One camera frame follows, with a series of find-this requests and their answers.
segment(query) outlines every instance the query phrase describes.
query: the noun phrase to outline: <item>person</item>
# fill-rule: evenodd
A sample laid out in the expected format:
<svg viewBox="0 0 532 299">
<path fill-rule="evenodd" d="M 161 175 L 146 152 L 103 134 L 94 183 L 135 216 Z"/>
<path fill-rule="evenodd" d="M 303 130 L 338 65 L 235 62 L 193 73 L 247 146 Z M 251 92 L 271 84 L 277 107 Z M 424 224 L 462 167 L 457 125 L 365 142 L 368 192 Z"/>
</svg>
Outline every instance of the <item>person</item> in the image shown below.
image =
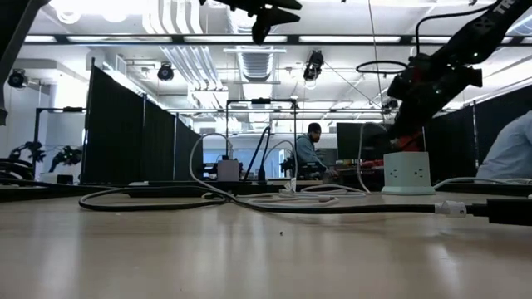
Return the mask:
<svg viewBox="0 0 532 299">
<path fill-rule="evenodd" d="M 510 122 L 497 135 L 476 178 L 532 178 L 532 111 Z"/>
<path fill-rule="evenodd" d="M 298 151 L 298 162 L 299 163 L 317 163 L 321 165 L 326 173 L 337 176 L 336 171 L 329 169 L 316 154 L 316 149 L 314 144 L 319 142 L 320 137 L 322 136 L 322 126 L 318 123 L 312 123 L 308 125 L 307 134 L 300 135 L 296 139 L 297 151 Z"/>
</svg>

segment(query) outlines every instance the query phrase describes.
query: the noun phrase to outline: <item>white box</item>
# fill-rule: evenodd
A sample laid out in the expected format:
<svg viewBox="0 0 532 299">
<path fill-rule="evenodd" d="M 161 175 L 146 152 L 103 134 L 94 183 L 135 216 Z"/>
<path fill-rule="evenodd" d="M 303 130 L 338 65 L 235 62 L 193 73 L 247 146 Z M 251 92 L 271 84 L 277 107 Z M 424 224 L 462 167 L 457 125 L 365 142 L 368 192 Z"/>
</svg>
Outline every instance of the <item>white box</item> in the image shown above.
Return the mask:
<svg viewBox="0 0 532 299">
<path fill-rule="evenodd" d="M 384 155 L 384 194 L 431 195 L 431 169 L 427 152 Z"/>
<path fill-rule="evenodd" d="M 240 181 L 239 162 L 238 160 L 221 160 L 218 162 L 219 182 L 238 182 Z"/>
</svg>

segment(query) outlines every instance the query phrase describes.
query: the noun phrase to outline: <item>air vent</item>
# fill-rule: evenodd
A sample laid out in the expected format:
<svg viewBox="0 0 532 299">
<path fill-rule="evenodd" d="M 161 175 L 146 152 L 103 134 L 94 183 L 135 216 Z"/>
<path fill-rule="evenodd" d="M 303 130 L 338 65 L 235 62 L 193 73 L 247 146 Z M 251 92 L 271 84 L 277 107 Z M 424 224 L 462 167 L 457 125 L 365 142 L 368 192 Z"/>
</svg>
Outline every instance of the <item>air vent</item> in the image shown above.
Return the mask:
<svg viewBox="0 0 532 299">
<path fill-rule="evenodd" d="M 212 133 L 216 133 L 216 129 L 215 128 L 200 128 L 199 133 L 202 135 L 212 134 Z"/>
</svg>

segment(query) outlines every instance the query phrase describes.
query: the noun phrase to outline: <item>ventilation pipe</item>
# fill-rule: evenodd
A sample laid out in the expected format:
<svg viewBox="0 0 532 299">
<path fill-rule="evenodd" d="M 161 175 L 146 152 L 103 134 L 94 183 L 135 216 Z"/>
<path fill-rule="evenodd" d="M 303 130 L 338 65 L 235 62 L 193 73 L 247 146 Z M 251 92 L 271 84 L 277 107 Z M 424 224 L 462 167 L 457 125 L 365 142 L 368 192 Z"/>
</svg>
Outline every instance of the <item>ventilation pipe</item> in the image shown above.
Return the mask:
<svg viewBox="0 0 532 299">
<path fill-rule="evenodd" d="M 204 34 L 200 25 L 199 1 L 192 1 L 190 3 L 190 26 L 192 27 L 194 34 Z M 213 57 L 210 55 L 209 47 L 201 46 L 200 48 L 204 55 L 204 61 L 207 63 L 207 71 L 211 73 L 211 76 L 216 83 L 216 88 L 219 90 L 224 89 L 224 85 L 222 85 L 222 81 L 220 80 L 218 71 L 216 70 L 216 65 L 213 62 Z"/>
<path fill-rule="evenodd" d="M 165 26 L 165 29 L 168 31 L 169 34 L 177 34 L 177 31 L 174 28 L 174 23 L 172 22 L 172 0 L 163 0 L 163 16 L 162 16 L 162 23 Z M 157 18 L 156 22 L 158 23 L 158 26 L 160 27 L 161 18 L 159 16 L 159 11 L 157 11 Z M 190 54 L 187 52 L 186 47 L 177 47 L 175 48 L 175 52 L 185 65 L 188 67 L 189 71 L 191 72 L 192 76 L 199 82 L 201 85 L 202 90 L 207 89 L 207 84 L 205 84 L 205 81 L 203 79 L 203 76 L 201 75 L 200 70 L 196 66 L 194 60 L 190 57 Z"/>
<path fill-rule="evenodd" d="M 254 23 L 254 18 L 249 18 L 243 11 L 231 12 L 227 9 L 229 18 L 229 30 L 234 34 L 251 34 L 251 28 Z M 266 49 L 271 50 L 273 47 L 259 47 L 259 46 L 237 46 L 238 49 Z M 241 76 L 250 82 L 266 82 L 273 71 L 273 54 L 272 53 L 237 53 Z M 244 85 L 244 96 L 249 98 L 249 92 L 246 89 L 257 89 L 257 86 Z M 271 97 L 273 94 L 273 86 L 266 85 L 261 86 L 262 97 Z"/>
<path fill-rule="evenodd" d="M 175 17 L 176 17 L 175 22 L 177 23 L 177 27 L 181 31 L 181 34 L 190 34 L 189 26 L 186 23 L 186 1 L 185 0 L 177 0 L 177 13 L 176 13 Z M 202 67 L 202 69 L 204 71 L 204 74 L 201 74 L 200 70 L 198 69 L 198 67 L 195 64 L 195 60 L 194 59 L 190 59 L 191 67 L 193 68 L 193 70 L 195 72 L 198 72 L 201 75 L 202 78 L 203 77 L 207 78 L 207 81 L 209 82 L 209 88 L 210 89 L 216 89 L 216 84 L 214 83 L 214 79 L 212 78 L 212 76 L 211 76 L 211 74 L 209 72 L 209 68 L 207 67 L 207 65 L 205 63 L 205 60 L 201 56 L 198 48 L 197 47 L 181 47 L 181 48 L 183 48 L 183 51 L 187 52 L 187 54 L 189 52 L 192 53 L 192 56 L 195 58 L 195 60 L 200 63 L 200 65 L 201 65 L 201 67 Z"/>
<path fill-rule="evenodd" d="M 142 14 L 142 27 L 148 34 L 164 34 L 165 29 L 163 29 L 159 21 L 159 2 L 146 0 L 146 4 L 149 9 Z M 184 77 L 189 85 L 193 86 L 196 90 L 201 88 L 200 82 L 196 80 L 190 70 L 186 68 L 186 63 L 184 62 L 183 57 L 179 56 L 175 49 L 172 49 L 171 47 L 160 47 L 160 50 L 177 68 L 177 71 Z"/>
</svg>

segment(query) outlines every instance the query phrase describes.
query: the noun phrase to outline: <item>desk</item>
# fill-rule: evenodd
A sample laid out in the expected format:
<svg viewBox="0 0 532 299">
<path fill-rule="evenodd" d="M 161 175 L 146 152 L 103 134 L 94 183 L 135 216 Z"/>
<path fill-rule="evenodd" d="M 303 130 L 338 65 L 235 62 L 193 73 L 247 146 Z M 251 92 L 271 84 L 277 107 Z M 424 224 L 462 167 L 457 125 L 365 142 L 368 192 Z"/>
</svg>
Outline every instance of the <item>desk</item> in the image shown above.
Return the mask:
<svg viewBox="0 0 532 299">
<path fill-rule="evenodd" d="M 345 200 L 445 199 L 485 196 Z M 531 273 L 532 228 L 483 218 L 0 204 L 0 298 L 530 298 Z"/>
</svg>

